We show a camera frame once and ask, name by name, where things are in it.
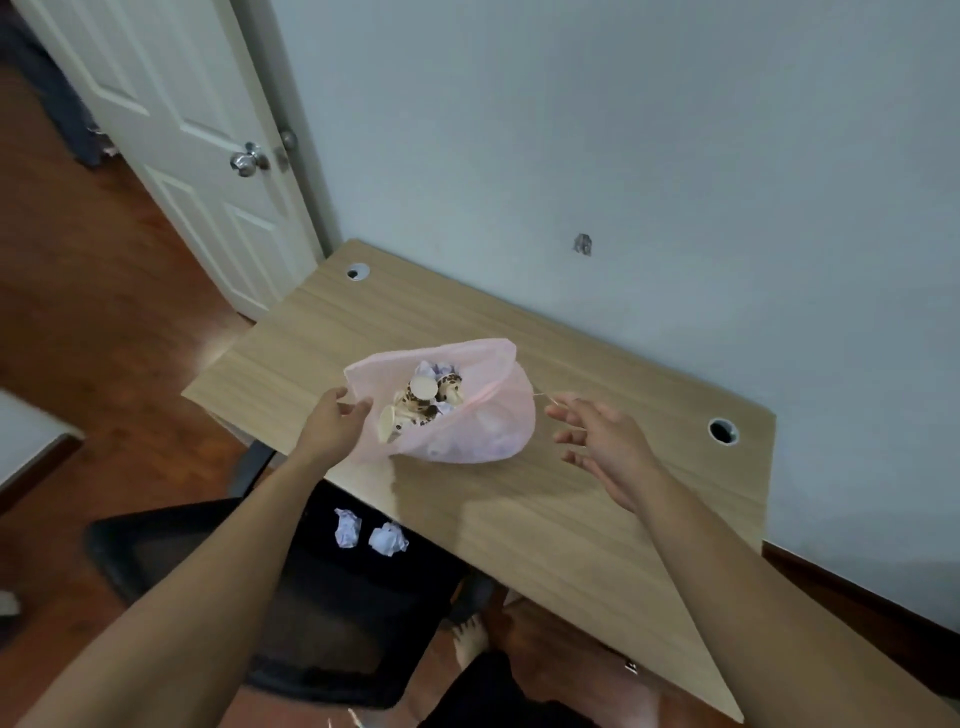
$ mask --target human hand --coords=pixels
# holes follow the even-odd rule
[[[373,400],[367,397],[356,404],[337,401],[346,393],[347,387],[336,387],[323,393],[307,417],[288,461],[326,471],[350,454],[360,439]]]
[[[554,433],[554,442],[586,448],[567,449],[561,459],[593,475],[617,505],[635,511],[638,482],[664,473],[643,430],[634,418],[602,402],[582,400],[570,392],[556,395],[554,401],[557,404],[547,405],[546,414],[576,428]]]

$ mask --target wall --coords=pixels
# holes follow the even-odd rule
[[[960,629],[960,5],[253,15],[331,243],[767,405],[769,540]]]
[[[0,490],[64,434],[82,436],[73,427],[0,390]]]

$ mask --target wooden floor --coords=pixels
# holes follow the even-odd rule
[[[221,497],[241,446],[180,397],[248,324],[205,277],[122,162],[74,163],[19,78],[0,64],[0,386],[76,425],[86,441],[0,517],[0,588],[25,617],[0,649],[0,727],[121,613],[81,534],[113,514]],[[730,721],[529,602],[492,617],[531,697],[602,726],[702,728]],[[361,714],[412,726],[457,673],[438,634],[403,701]],[[243,689],[223,725],[350,725],[342,710]]]

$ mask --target black chair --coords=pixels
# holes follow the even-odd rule
[[[92,523],[87,553],[133,603],[196,548],[252,488],[274,451],[254,443],[230,486],[234,497],[132,513]],[[338,548],[334,508],[362,519],[360,541]],[[404,529],[407,550],[367,545],[388,519],[322,481],[307,502],[287,555],[247,683],[298,700],[390,708],[445,619],[486,603],[492,582]]]

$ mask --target wooden desk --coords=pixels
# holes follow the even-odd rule
[[[347,277],[353,263],[371,272]],[[538,391],[575,390],[633,414],[654,451],[756,549],[774,415],[689,376],[353,240],[184,395],[281,452],[325,389],[375,352],[506,337]],[[708,435],[724,417],[726,447]],[[337,468],[330,479],[663,678],[742,719],[680,596],[633,517],[559,459],[540,414],[517,457]]]

